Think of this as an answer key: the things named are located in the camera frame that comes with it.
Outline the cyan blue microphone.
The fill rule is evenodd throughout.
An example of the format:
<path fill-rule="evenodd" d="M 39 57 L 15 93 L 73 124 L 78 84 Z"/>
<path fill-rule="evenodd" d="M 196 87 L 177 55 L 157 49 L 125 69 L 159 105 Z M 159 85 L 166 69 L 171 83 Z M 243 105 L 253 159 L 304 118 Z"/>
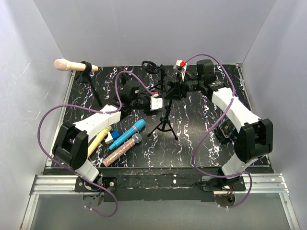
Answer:
<path fill-rule="evenodd" d="M 116 139 L 110 145 L 109 150 L 113 150 L 117 148 L 118 146 L 120 146 L 123 142 L 129 139 L 133 134 L 140 131 L 145 125 L 146 125 L 146 122 L 143 119 L 138 120 L 129 130 L 123 133 L 118 139 Z"/>

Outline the glitter rhinestone microphone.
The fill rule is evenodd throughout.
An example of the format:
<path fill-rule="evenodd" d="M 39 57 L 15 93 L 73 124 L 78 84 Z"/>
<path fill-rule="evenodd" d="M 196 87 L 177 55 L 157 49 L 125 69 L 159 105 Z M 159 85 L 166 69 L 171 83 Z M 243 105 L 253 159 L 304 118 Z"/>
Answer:
<path fill-rule="evenodd" d="M 142 140 L 142 136 L 139 133 L 133 134 L 132 137 L 123 143 L 118 149 L 112 152 L 108 157 L 106 157 L 102 163 L 105 167 L 110 166 L 114 163 L 120 156 L 125 154 L 128 150 L 130 150 L 134 145 L 140 143 Z"/>

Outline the cream yellow microphone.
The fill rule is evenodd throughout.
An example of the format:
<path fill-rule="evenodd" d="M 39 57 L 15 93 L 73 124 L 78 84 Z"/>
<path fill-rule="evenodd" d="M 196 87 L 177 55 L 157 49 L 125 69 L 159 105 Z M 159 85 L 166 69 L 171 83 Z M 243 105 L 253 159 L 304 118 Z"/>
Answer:
<path fill-rule="evenodd" d="M 89 158 L 94 150 L 98 147 L 98 145 L 102 142 L 105 136 L 111 131 L 112 127 L 108 126 L 107 128 L 103 129 L 100 133 L 96 135 L 92 143 L 88 147 L 87 158 Z"/>

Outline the pink microphone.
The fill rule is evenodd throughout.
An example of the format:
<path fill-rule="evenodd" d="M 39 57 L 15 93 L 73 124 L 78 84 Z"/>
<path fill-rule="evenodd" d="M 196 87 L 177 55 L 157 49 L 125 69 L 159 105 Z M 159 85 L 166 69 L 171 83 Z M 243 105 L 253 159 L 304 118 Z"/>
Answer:
<path fill-rule="evenodd" d="M 86 64 L 71 62 L 64 58 L 60 58 L 54 61 L 54 67 L 60 71 L 84 71 L 86 69 Z"/>

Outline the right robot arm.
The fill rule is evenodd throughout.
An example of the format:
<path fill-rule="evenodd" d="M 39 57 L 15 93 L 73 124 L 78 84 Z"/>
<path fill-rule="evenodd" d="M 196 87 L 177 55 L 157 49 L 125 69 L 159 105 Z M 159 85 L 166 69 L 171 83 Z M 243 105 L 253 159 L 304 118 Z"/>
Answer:
<path fill-rule="evenodd" d="M 200 60 L 196 64 L 197 75 L 194 79 L 186 76 L 187 63 L 177 60 L 174 70 L 179 72 L 178 81 L 168 82 L 170 89 L 165 95 L 167 100 L 181 100 L 188 92 L 201 92 L 214 105 L 223 111 L 238 132 L 235 141 L 235 153 L 221 167 L 217 178 L 218 187 L 230 189 L 234 178 L 240 176 L 252 163 L 272 152 L 273 124 L 269 119 L 261 119 L 245 107 L 235 96 L 233 87 L 226 87 L 218 80 L 214 72 L 214 64 L 209 59 Z"/>

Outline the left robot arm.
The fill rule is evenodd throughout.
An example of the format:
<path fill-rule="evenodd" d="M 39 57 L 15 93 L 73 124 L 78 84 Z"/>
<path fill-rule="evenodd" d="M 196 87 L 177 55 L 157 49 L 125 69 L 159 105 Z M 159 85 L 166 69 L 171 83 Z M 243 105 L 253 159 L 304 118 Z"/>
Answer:
<path fill-rule="evenodd" d="M 133 109 L 152 112 L 160 108 L 159 94 L 139 87 L 132 87 L 127 92 L 115 90 L 112 103 L 106 104 L 98 113 L 75 122 L 63 123 L 59 129 L 52 153 L 84 178 L 90 191 L 96 192 L 102 186 L 99 170 L 88 160 L 89 142 L 104 129 L 126 118 Z"/>

